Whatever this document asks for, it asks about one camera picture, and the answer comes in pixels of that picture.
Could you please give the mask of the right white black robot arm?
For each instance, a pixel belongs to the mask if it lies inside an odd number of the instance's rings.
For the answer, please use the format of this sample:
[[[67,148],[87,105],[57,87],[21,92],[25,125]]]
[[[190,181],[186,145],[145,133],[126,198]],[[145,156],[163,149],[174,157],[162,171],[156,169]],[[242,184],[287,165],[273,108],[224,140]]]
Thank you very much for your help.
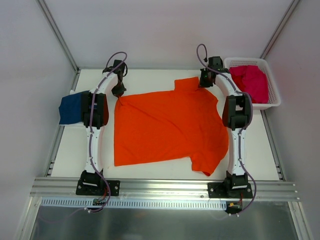
[[[250,186],[245,171],[245,136],[253,118],[252,100],[248,93],[237,87],[221,57],[206,57],[200,63],[204,68],[200,70],[199,85],[203,88],[217,86],[225,96],[222,123],[228,130],[229,163],[226,178],[217,191],[235,198],[246,193]]]

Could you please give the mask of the orange t shirt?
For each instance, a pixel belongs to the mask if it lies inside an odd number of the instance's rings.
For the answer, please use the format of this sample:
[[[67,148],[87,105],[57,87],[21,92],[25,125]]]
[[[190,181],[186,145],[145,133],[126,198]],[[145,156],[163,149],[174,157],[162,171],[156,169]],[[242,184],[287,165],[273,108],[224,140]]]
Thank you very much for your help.
[[[197,77],[174,89],[120,97],[114,109],[114,164],[128,166],[190,158],[191,169],[214,173],[229,149],[218,99]]]

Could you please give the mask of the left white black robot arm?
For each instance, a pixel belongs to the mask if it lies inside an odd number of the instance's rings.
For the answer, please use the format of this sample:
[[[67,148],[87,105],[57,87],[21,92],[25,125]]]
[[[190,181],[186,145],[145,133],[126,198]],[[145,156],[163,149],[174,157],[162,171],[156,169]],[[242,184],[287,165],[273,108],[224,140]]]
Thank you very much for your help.
[[[100,142],[105,126],[109,121],[107,96],[121,97],[126,88],[123,77],[127,65],[123,60],[115,60],[112,66],[106,66],[103,77],[96,87],[81,93],[81,121],[87,136],[87,158],[80,182],[87,186],[93,195],[104,191],[103,166],[100,160]]]

